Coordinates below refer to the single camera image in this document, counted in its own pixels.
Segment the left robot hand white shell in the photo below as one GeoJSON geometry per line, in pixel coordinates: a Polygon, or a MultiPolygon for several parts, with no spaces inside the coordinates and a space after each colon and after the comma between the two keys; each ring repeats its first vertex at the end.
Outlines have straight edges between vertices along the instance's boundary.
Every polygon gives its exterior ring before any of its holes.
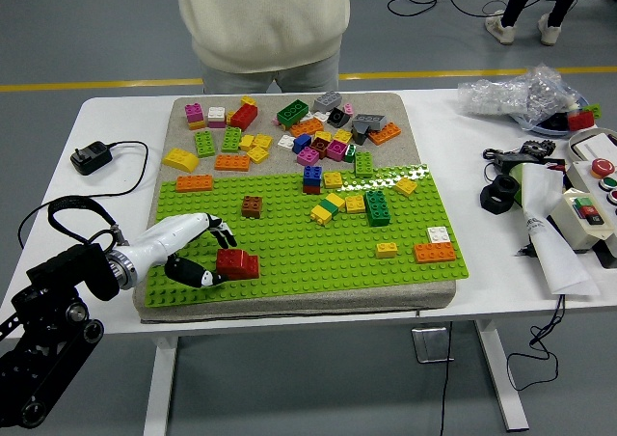
{"type": "Polygon", "coordinates": [[[167,217],[132,244],[117,247],[107,255],[107,259],[116,273],[120,288],[129,289],[138,285],[154,266],[162,266],[169,279],[195,288],[216,286],[227,281],[227,276],[208,271],[177,254],[204,232],[211,232],[224,249],[237,245],[223,219],[208,213],[191,213],[167,217]]]}

